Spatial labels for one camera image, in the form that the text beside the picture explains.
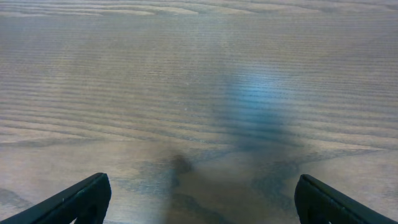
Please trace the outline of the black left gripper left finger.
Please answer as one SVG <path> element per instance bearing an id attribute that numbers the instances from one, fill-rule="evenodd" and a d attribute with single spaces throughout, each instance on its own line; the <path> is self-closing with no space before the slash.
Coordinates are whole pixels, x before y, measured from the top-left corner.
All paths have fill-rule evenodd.
<path id="1" fill-rule="evenodd" d="M 1 224 L 103 224 L 110 199 L 108 176 L 99 172 Z"/>

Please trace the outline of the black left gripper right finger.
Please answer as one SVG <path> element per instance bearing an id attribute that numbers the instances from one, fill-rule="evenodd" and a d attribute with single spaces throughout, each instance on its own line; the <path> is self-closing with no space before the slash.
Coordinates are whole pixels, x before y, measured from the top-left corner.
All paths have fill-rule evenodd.
<path id="1" fill-rule="evenodd" d="M 300 176 L 294 202 L 301 224 L 397 224 L 308 174 Z"/>

